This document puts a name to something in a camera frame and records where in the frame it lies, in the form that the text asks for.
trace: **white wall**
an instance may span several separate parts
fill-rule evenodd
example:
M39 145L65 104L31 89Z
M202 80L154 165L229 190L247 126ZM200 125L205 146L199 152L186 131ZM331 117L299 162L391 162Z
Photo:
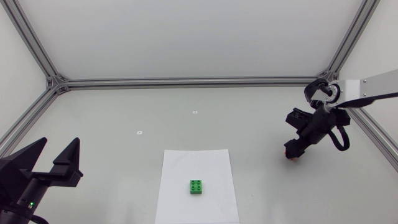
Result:
M361 1L20 2L58 71L82 79L315 76Z
M341 70L340 78L360 79L395 69L398 69L398 1L383 0ZM379 100L365 109L398 141L398 98Z
M43 72L0 6L0 137L44 90Z
M242 224L396 223L398 173L356 123L345 152L326 137L284 157L294 106L313 112L302 87L72 91L17 148L47 137L34 170L48 172L81 139L84 177L49 188L37 209L50 223L154 223L165 149L229 149Z

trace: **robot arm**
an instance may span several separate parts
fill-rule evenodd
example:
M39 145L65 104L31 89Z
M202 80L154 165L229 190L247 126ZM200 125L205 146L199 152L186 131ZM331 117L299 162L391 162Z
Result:
M349 138L344 126L349 125L350 117L345 110L338 108L360 108L375 100L398 96L398 70L383 73L362 80L340 80L329 82L319 78L304 89L304 94L314 114L295 108L289 113L286 122L297 129L298 139L285 143L288 159L300 157L304 150L317 144L327 134L340 151L349 148ZM337 127L343 144L331 131Z

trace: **aluminum frame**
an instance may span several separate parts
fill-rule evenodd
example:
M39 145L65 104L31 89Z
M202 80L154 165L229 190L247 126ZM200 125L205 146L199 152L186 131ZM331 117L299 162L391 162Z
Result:
M0 158L9 155L26 132L58 95L70 90L115 90L125 88L208 88L253 86L305 86L316 78L338 80L339 72L357 43L380 0L363 0L335 56L324 72L314 77L223 77L69 80L57 72L26 18L18 0L0 0L22 40L47 78L47 90L0 139ZM398 147L364 109L349 109L359 124L398 171Z

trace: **green lego brick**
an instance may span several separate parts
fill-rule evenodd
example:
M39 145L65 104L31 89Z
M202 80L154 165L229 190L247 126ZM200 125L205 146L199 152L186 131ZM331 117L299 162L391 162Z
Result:
M191 180L191 194L201 194L201 180Z

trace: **gray floor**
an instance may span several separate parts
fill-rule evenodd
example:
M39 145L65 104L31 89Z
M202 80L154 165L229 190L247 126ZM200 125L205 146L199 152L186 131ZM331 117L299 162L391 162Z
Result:
M398 173L353 122L351 149L329 138L297 161L283 144L303 88L74 91L60 96L19 148L42 136L36 170L76 136L76 189L51 188L37 210L50 223L154 223L165 149L229 149L241 223L398 223Z

